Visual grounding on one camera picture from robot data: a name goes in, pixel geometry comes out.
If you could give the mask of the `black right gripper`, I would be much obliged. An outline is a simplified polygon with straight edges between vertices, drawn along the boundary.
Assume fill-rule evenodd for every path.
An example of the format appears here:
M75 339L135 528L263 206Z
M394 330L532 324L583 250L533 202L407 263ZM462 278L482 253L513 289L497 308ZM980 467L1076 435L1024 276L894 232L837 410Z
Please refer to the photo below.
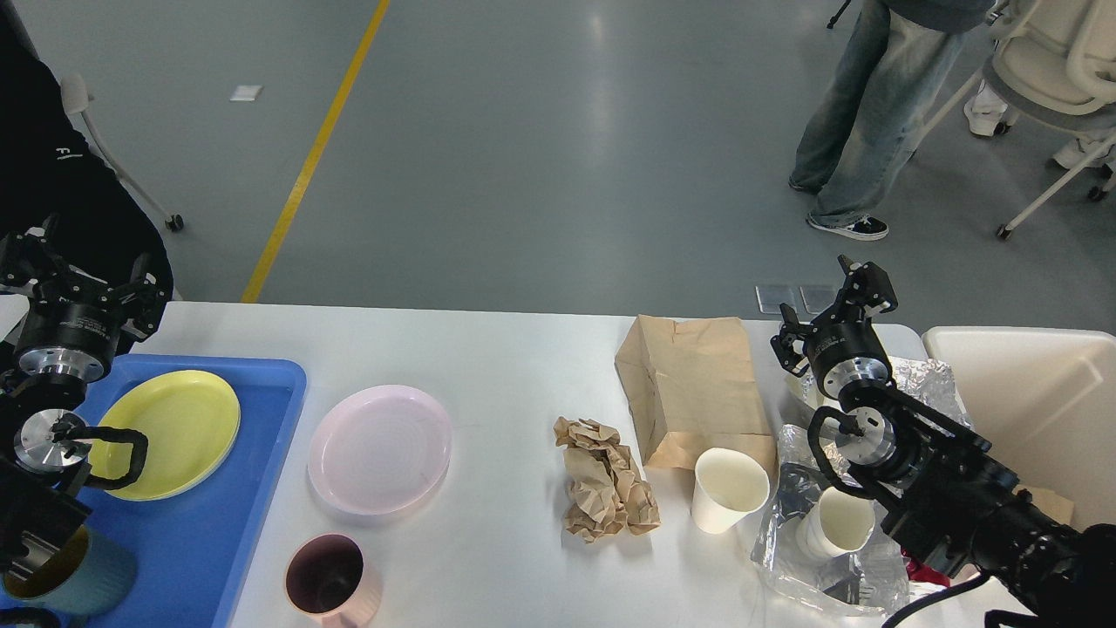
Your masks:
M804 323L791 305L781 303L782 323L771 338L781 369L795 378L812 370L814 381L833 400L854 381L893 380L888 355L870 319L898 307L889 276L881 265L845 255L838 257L838 263L844 283L834 302L834 321L839 323ZM805 354L796 349L796 342L804 342Z

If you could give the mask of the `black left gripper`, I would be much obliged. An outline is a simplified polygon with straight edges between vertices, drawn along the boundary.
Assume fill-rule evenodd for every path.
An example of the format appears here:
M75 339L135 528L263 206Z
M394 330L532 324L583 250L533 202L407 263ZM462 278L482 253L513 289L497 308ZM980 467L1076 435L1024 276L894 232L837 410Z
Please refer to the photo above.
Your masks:
M52 229L28 229L3 238L1 293L21 294L33 302L17 334L17 369L100 381L112 369L119 328L131 341L150 339L163 321L171 289L155 273L155 258L144 253L136 259L129 281L109 290L109 311L73 302L75 271L52 247L51 238Z

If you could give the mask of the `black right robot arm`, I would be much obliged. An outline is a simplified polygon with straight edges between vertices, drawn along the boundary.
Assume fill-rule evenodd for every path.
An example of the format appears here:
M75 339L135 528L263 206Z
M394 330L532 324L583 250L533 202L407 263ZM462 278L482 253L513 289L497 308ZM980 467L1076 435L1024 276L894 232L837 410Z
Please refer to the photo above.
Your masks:
M987 611L987 627L1112 627L1113 526L1076 531L1038 509L980 434L898 389L872 319L896 309L888 273L838 258L844 283L804 323L781 305L771 347L782 369L814 383L831 406L812 410L806 443L833 487L885 509L882 532L914 560L977 577L922 597L886 620L896 627L949 597L999 580L1026 613Z

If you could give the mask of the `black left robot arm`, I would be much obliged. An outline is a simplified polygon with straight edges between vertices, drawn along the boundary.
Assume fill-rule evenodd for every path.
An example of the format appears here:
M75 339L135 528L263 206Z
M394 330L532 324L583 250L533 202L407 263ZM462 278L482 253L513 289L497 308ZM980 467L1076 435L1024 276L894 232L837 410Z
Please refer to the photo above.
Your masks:
M3 574L27 580L92 513L81 487L140 480L148 438L88 425L78 407L112 363L158 330L172 293L147 257L126 283L86 276L52 247L55 219L3 239L3 291L27 298L3 370Z

